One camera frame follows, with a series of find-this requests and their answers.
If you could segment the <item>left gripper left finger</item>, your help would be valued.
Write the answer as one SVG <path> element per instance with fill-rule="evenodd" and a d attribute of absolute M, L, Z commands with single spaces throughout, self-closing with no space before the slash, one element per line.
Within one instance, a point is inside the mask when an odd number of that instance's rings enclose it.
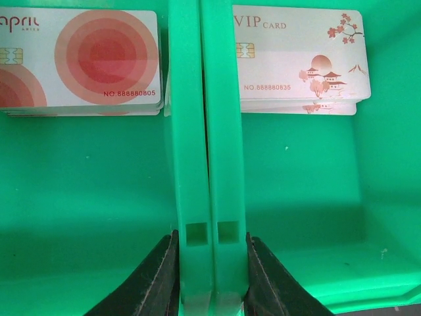
<path fill-rule="evenodd" d="M 87 315 L 178 315 L 180 309 L 179 233 L 157 243 L 130 276 Z"/>

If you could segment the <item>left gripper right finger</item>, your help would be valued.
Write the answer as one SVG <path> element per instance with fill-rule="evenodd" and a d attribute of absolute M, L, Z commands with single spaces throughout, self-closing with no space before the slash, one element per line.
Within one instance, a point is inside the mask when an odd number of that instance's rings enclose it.
<path fill-rule="evenodd" d="M 333 313 L 308 293 L 258 237 L 246 234 L 249 289 L 246 315 L 330 316 Z"/>

